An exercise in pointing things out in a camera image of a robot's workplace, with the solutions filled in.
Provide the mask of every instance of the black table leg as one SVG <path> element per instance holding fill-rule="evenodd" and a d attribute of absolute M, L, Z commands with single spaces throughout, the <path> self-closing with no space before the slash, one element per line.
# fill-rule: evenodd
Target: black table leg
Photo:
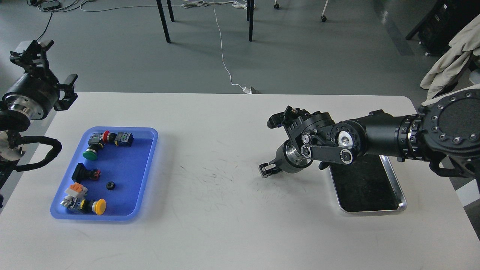
<path fill-rule="evenodd" d="M 252 41 L 253 39 L 253 7 L 255 5 L 255 0 L 250 0 L 250 7 L 247 6 L 247 9 L 250 9 L 250 29 L 249 29 L 249 36 L 248 41 Z"/>
<path fill-rule="evenodd" d="M 174 22 L 175 18 L 173 17 L 172 2 L 170 0 L 167 0 L 167 5 L 168 5 L 168 13 L 170 13 L 170 20 Z"/>
<path fill-rule="evenodd" d="M 247 21 L 250 20 L 250 0 L 247 0 Z"/>
<path fill-rule="evenodd" d="M 160 19 L 162 20 L 163 32 L 165 33 L 165 39 L 167 43 L 170 43 L 170 35 L 168 34 L 167 22 L 165 20 L 165 14 L 163 13 L 162 0 L 156 0 L 158 6 L 158 12 L 160 13 Z"/>

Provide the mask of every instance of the plastic tray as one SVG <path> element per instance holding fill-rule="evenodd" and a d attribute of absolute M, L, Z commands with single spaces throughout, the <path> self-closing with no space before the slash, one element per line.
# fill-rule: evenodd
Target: plastic tray
<path fill-rule="evenodd" d="M 106 144 L 98 151 L 98 159 L 90 161 L 82 156 L 88 147 L 91 133 L 131 132 L 131 147 L 118 147 Z M 67 171 L 50 206 L 50 213 L 56 219 L 91 220 L 91 221 L 127 221 L 140 210 L 148 172 L 155 151 L 158 132 L 148 127 L 106 127 L 97 126 L 87 130 L 80 140 Z M 105 199 L 107 208 L 103 215 L 75 213 L 60 204 L 67 195 L 65 190 L 73 184 L 72 174 L 78 163 L 83 163 L 88 170 L 100 169 L 98 180 L 85 179 L 82 185 L 88 188 L 87 199 Z M 106 184 L 115 182 L 113 190 L 107 190 Z"/>

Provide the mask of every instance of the table surface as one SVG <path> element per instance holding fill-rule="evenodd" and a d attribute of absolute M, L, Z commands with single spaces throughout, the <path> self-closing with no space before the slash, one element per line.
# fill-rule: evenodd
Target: table surface
<path fill-rule="evenodd" d="M 262 179 L 287 138 L 268 129 L 285 107 L 334 121 L 384 109 L 415 113 L 405 97 L 79 93 L 46 136 L 63 144 L 25 172 L 0 215 L 3 269 L 477 269 L 480 242 L 447 178 L 426 162 L 392 159 L 408 202 L 382 216 L 343 213 L 315 164 Z M 52 199 L 82 134 L 93 126 L 159 133 L 143 204 L 128 222 L 56 220 Z M 33 160 L 44 157 L 40 146 Z"/>

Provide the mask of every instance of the black robotic arm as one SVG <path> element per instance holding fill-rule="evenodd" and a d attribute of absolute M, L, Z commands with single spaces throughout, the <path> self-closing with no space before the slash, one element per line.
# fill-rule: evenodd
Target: black robotic arm
<path fill-rule="evenodd" d="M 288 140 L 276 157 L 259 166 L 263 178 L 299 172 L 312 160 L 321 170 L 330 163 L 351 164 L 363 155 L 385 155 L 430 162 L 439 176 L 480 178 L 480 89 L 457 91 L 420 114 L 394 117 L 383 110 L 335 123 L 328 112 L 309 113 L 290 106 L 274 114 L 269 128 L 283 126 Z M 440 168 L 449 157 L 454 169 Z"/>

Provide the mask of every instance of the white cable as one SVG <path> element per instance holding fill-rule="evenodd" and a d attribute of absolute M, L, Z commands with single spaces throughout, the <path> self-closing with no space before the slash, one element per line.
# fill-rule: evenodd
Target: white cable
<path fill-rule="evenodd" d="M 171 5 L 172 7 L 183 7 L 183 8 L 192 8 L 192 7 L 207 7 L 210 5 L 224 5 L 224 4 L 232 4 L 234 8 L 237 9 L 247 9 L 247 1 L 243 0 L 244 3 L 240 3 L 238 1 L 226 1 L 226 2 L 218 2 L 215 3 L 213 2 L 208 2 L 208 1 L 195 1 L 195 0 L 183 0 L 184 4 L 182 5 Z M 157 7 L 157 5 L 145 5 L 145 6 L 128 6 L 128 7 L 116 7 L 116 8 L 110 8 L 110 9 L 104 9 L 104 10 L 84 10 L 83 6 L 87 3 L 90 2 L 89 0 L 84 0 L 80 4 L 80 9 L 85 12 L 102 12 L 102 11 L 110 11 L 110 10 L 117 10 L 117 9 L 127 9 L 127 8 L 145 8 L 145 7 Z"/>
<path fill-rule="evenodd" d="M 209 2 L 209 1 L 203 1 L 203 0 L 183 0 L 184 4 L 181 6 L 184 8 L 193 8 L 193 7 L 207 7 L 207 6 L 215 6 L 215 5 L 225 5 L 225 4 L 232 4 L 234 8 L 237 9 L 247 9 L 247 1 L 243 0 L 244 3 L 240 3 L 238 1 L 225 1 L 225 2 Z"/>
<path fill-rule="evenodd" d="M 218 32 L 220 33 L 220 50 L 222 52 L 222 63 L 223 63 L 223 66 L 225 67 L 225 70 L 228 72 L 228 75 L 230 76 L 230 84 L 233 85 L 233 86 L 240 86 L 240 88 L 242 88 L 243 90 L 243 87 L 241 85 L 238 85 L 238 84 L 234 84 L 232 82 L 232 74 L 230 74 L 230 71 L 228 71 L 228 68 L 227 68 L 227 65 L 225 65 L 225 60 L 223 58 L 223 43 L 222 43 L 222 31 L 220 30 L 220 25 L 218 24 L 218 18 L 216 16 L 216 11 L 215 11 L 215 0 L 213 0 L 213 13 L 215 14 L 215 21 L 216 21 L 216 25 L 218 27 Z"/>
<path fill-rule="evenodd" d="M 85 0 L 80 4 L 80 9 L 85 12 L 101 12 L 101 11 L 109 11 L 109 10 L 117 10 L 117 9 L 128 9 L 128 8 L 147 8 L 147 7 L 158 7 L 157 5 L 146 5 L 146 6 L 129 6 L 129 7 L 117 7 L 105 10 L 84 10 L 82 7 L 85 5 L 89 0 Z M 171 5 L 172 7 L 181 7 L 182 5 Z"/>

